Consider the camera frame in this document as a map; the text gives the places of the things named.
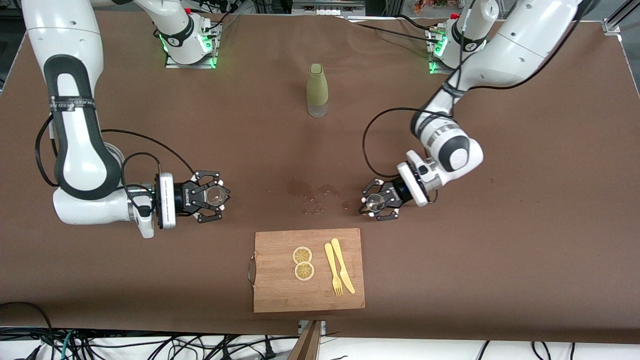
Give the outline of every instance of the knife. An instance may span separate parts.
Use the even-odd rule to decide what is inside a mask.
[[[353,288],[351,284],[351,279],[349,279],[349,274],[347,274],[347,267],[344,266],[344,259],[342,258],[342,250],[340,249],[340,242],[338,239],[331,239],[331,245],[333,246],[333,251],[335,252],[336,257],[338,258],[338,262],[340,263],[340,278],[342,278],[342,282],[347,287],[350,293],[354,294],[356,290]]]

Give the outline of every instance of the fork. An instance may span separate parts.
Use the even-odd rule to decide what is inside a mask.
[[[329,260],[329,266],[331,267],[331,273],[333,274],[333,279],[331,280],[333,284],[333,292],[335,292],[335,296],[342,295],[342,281],[338,277],[338,273],[335,271],[335,258],[333,257],[333,247],[331,243],[326,243],[324,245],[324,252],[326,253],[326,258]]]

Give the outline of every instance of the bottle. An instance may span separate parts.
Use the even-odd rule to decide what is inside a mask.
[[[307,110],[315,118],[326,115],[329,100],[329,88],[326,84],[322,64],[313,63],[307,79]]]

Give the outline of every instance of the cutting board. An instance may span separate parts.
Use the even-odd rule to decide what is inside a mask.
[[[332,238],[340,241],[344,264],[355,293],[342,285],[343,295],[335,296],[333,275],[324,252]],[[300,246],[312,253],[314,275],[307,281],[294,274],[293,252]],[[255,282],[253,312],[319,311],[364,308],[362,248],[360,229],[322,229],[298,231],[268,231],[255,233]],[[336,258],[336,270],[340,263]]]

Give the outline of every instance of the lemon slice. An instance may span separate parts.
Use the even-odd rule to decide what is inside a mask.
[[[314,275],[314,266],[308,261],[302,261],[296,265],[294,274],[296,274],[298,280],[307,281]]]
[[[303,261],[311,261],[311,250],[306,246],[301,246],[293,252],[293,261],[299,264]]]

